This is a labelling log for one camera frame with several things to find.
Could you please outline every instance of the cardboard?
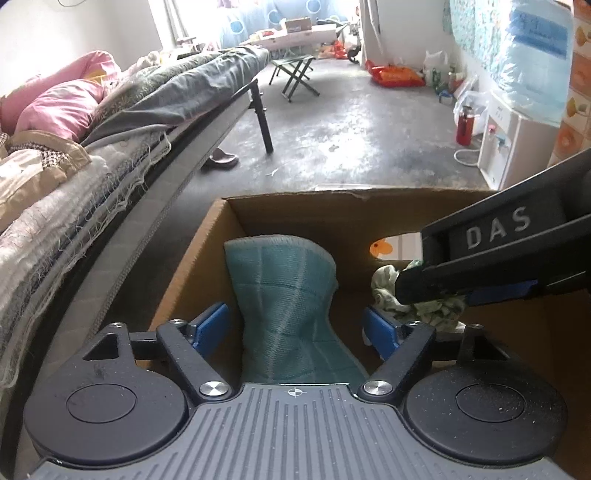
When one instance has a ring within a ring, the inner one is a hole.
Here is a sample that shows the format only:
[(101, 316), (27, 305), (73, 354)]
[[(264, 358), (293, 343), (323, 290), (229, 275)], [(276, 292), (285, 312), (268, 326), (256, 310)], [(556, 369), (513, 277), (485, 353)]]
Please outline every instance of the cardboard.
[(312, 20), (310, 17), (295, 18), (293, 20), (281, 20), (281, 29), (288, 33), (304, 32), (312, 30)]
[[(360, 334), (361, 312), (372, 304), (374, 271), (391, 263), (373, 257), (377, 239), (418, 232), (426, 224), (483, 199), (489, 192), (379, 189), (282, 193), (220, 199), (197, 231), (152, 320), (191, 320), (216, 301), (232, 310), (232, 333), (212, 366), (233, 385), (241, 371), (242, 319), (226, 269), (223, 243), (242, 236), (281, 233), (308, 238), (337, 264), (339, 289), (330, 320), (341, 340), (369, 372), (381, 361)], [(551, 382), (569, 408), (569, 425), (555, 461), (577, 479), (591, 480), (591, 299), (586, 291), (472, 307), (465, 323), (481, 323), (533, 370)]]

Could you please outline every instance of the gray blanket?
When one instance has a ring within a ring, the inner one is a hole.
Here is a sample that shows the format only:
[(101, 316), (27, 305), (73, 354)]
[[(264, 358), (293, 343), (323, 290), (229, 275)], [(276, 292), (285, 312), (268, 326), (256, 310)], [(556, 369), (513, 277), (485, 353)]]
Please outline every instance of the gray blanket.
[(209, 112), (247, 85), (269, 62), (259, 47), (237, 47), (166, 79), (133, 106), (98, 125), (82, 142), (87, 150), (143, 132), (172, 128)]

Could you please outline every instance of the teal cloth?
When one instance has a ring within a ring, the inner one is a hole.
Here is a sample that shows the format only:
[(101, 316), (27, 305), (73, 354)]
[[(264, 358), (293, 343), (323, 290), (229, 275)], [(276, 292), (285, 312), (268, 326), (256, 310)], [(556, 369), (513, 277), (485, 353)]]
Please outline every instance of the teal cloth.
[(338, 287), (330, 254), (285, 235), (241, 238), (224, 247), (244, 318), (242, 381), (346, 383), (355, 391), (367, 373), (328, 320)]

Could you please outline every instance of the table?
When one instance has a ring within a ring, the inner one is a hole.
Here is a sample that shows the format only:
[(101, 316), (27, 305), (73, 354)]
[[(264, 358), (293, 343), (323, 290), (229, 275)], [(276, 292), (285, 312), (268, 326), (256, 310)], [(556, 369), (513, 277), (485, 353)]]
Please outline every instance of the table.
[(259, 45), (267, 50), (281, 50), (282, 48), (303, 47), (316, 43), (332, 43), (336, 40), (336, 25), (314, 25), (311, 30), (287, 33), (278, 30), (273, 35), (259, 40), (246, 40), (241, 45)]

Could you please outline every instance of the blanket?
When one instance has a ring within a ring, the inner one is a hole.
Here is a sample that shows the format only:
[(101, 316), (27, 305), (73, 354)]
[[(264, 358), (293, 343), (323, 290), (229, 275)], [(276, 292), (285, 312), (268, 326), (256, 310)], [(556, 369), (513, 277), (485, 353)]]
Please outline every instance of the blanket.
[(268, 50), (254, 46), (207, 52), (172, 66), (150, 67), (128, 87), (107, 98), (99, 120), (82, 146), (97, 148), (133, 135), (170, 129), (229, 100), (269, 62)]

